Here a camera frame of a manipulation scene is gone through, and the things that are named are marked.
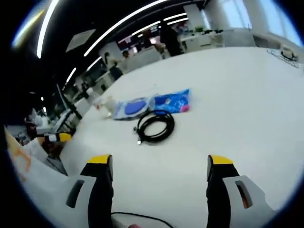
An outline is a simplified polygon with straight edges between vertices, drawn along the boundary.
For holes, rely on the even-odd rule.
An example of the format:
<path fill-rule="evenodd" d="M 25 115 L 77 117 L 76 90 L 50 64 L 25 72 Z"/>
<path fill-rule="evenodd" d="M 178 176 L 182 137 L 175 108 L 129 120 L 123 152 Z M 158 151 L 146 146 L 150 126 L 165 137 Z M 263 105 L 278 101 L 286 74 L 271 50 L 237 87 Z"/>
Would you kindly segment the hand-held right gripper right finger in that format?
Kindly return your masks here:
<path fill-rule="evenodd" d="M 263 228 L 276 214 L 265 193 L 220 155 L 208 156 L 206 197 L 208 228 Z"/>

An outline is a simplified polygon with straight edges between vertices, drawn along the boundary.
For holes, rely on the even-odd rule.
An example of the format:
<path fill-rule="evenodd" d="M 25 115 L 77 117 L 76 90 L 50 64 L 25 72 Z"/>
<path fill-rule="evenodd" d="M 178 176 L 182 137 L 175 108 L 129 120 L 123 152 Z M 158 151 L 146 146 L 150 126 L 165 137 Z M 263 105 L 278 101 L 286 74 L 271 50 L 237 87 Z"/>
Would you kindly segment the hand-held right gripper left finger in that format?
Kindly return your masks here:
<path fill-rule="evenodd" d="M 112 228 L 114 190 L 112 155 L 92 157 L 80 175 L 68 178 L 56 191 L 60 228 Z"/>

